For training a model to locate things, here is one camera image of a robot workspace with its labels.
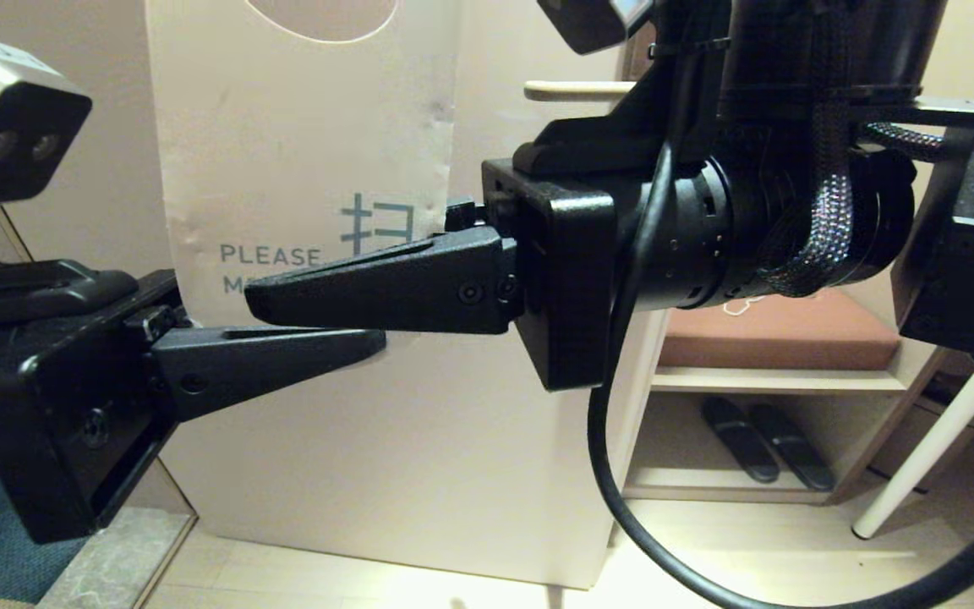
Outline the black slipper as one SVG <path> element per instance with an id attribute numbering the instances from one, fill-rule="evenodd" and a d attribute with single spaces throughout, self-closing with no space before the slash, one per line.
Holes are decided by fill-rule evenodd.
<path id="1" fill-rule="evenodd" d="M 769 485 L 780 478 L 780 466 L 738 405 L 727 398 L 707 397 L 701 403 L 701 417 L 752 480 Z"/>
<path id="2" fill-rule="evenodd" d="M 785 411 L 773 404 L 758 403 L 751 406 L 749 416 L 761 438 L 780 455 L 805 488 L 818 492 L 834 489 L 834 471 Z"/>

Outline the grey marble threshold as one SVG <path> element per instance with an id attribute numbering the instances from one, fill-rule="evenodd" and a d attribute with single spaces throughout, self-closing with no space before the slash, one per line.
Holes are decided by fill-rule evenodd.
<path id="1" fill-rule="evenodd" d="M 142 609 L 196 520 L 155 508 L 120 510 L 89 537 L 36 609 Z"/>

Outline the blue carpet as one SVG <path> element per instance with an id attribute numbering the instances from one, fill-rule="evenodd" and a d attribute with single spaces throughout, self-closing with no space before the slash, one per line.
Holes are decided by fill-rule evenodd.
<path id="1" fill-rule="evenodd" d="M 0 598 L 39 604 L 88 542 L 86 537 L 37 544 L 0 481 Z"/>

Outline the brown seat cushion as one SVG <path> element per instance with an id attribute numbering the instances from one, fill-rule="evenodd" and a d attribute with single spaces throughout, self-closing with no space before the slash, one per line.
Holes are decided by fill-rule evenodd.
<path id="1" fill-rule="evenodd" d="M 878 371 L 900 346 L 893 329 L 838 289 L 801 299 L 771 294 L 739 317 L 721 305 L 672 311 L 659 365 Z"/>

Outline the beige door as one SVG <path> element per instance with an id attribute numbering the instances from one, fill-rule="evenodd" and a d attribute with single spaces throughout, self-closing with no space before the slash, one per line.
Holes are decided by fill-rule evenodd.
<path id="1" fill-rule="evenodd" d="M 553 112 L 519 82 L 575 63 L 536 0 L 461 0 L 448 194 L 479 190 Z M 47 238 L 93 266 L 155 238 L 130 208 L 155 183 L 125 104 L 152 97 L 145 0 L 0 0 L 0 42 L 96 101 L 41 200 Z M 145 148 L 160 165 L 158 138 Z M 584 447 L 584 391 L 548 394 L 518 336 L 390 335 L 362 364 L 179 427 L 167 467 L 221 535 L 301 550 L 585 587 L 610 529 Z"/>

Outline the white table leg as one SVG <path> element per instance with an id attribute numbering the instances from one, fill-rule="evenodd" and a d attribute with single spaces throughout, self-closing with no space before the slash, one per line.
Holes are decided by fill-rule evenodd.
<path id="1" fill-rule="evenodd" d="M 895 475 L 851 525 L 851 532 L 862 540 L 876 536 L 885 521 L 900 508 L 924 475 L 930 474 L 973 419 L 974 373 L 966 379 L 966 384 L 908 454 Z"/>

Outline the grey do-not-disturb door sign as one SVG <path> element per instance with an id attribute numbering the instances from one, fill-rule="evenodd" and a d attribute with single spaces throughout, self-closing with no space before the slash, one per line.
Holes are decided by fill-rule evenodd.
<path id="1" fill-rule="evenodd" d="M 145 0 L 167 231 L 201 326 L 440 230 L 461 0 Z"/>

